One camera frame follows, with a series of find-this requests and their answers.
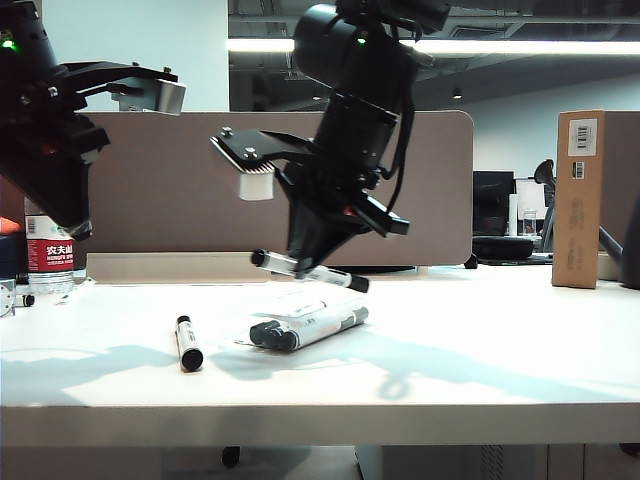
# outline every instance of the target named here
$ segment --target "barcode label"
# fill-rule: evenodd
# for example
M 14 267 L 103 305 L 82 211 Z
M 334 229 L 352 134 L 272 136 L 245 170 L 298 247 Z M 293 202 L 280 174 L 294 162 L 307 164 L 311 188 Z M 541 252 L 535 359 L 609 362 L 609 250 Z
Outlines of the barcode label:
M 584 180 L 584 162 L 573 162 L 572 174 L 574 179 Z
M 36 219 L 27 217 L 27 233 L 34 235 L 36 233 Z
M 598 119 L 585 118 L 569 122 L 569 156 L 592 157 L 596 154 Z

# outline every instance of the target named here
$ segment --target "computer monitor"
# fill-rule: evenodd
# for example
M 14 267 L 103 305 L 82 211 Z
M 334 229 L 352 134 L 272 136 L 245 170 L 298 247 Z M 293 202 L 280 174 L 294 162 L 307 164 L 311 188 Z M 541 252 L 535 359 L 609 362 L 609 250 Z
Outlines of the computer monitor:
M 553 198 L 553 194 L 548 192 L 548 187 L 536 183 L 533 178 L 516 178 L 515 186 L 518 194 L 518 220 L 524 218 L 525 210 L 534 210 L 536 219 L 543 220 Z
M 513 172 L 473 172 L 473 235 L 502 236 L 509 221 Z

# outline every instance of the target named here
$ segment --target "white label on box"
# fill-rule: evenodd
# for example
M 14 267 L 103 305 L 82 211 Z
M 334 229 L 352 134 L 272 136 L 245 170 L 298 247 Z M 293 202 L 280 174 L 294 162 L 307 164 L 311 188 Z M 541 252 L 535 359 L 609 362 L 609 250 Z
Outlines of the white label on box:
M 598 119 L 583 118 L 569 121 L 569 156 L 593 157 L 596 154 Z

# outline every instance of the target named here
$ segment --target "pen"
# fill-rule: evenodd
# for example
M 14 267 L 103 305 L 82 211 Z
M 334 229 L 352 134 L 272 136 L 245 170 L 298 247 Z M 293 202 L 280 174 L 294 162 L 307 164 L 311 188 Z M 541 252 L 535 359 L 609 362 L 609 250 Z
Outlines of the pen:
M 178 355 L 180 356 L 182 368 L 187 372 L 195 372 L 202 365 L 204 356 L 196 343 L 191 319 L 186 315 L 178 317 L 176 341 L 178 342 Z
M 351 311 L 345 306 L 326 308 L 302 317 L 259 323 L 251 327 L 249 338 L 257 346 L 291 352 L 360 325 L 368 315 L 366 307 Z
M 295 276 L 295 268 L 298 262 L 293 258 L 278 253 L 255 250 L 251 255 L 251 263 L 264 270 Z M 323 265 L 318 265 L 311 270 L 305 278 L 350 288 L 362 293 L 366 293 L 369 290 L 369 280 L 367 278 L 327 268 Z

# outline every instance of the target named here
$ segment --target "red bottle label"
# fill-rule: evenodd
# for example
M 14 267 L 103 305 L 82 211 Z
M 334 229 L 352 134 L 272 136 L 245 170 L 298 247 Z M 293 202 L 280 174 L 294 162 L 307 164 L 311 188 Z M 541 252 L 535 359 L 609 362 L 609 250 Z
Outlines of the red bottle label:
M 73 240 L 27 240 L 30 272 L 73 270 Z

